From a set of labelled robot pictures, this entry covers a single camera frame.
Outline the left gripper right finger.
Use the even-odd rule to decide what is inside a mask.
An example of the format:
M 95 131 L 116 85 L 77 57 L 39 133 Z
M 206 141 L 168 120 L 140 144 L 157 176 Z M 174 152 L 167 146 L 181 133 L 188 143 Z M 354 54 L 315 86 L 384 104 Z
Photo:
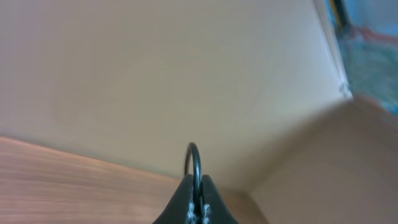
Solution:
M 238 224 L 219 194 L 209 175 L 202 177 L 203 224 Z

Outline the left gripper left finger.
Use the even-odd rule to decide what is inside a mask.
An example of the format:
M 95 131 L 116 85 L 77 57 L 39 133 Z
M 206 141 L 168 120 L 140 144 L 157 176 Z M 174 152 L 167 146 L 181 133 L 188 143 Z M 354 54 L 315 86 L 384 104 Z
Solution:
M 189 224 L 195 220 L 194 208 L 193 176 L 188 174 L 153 224 Z

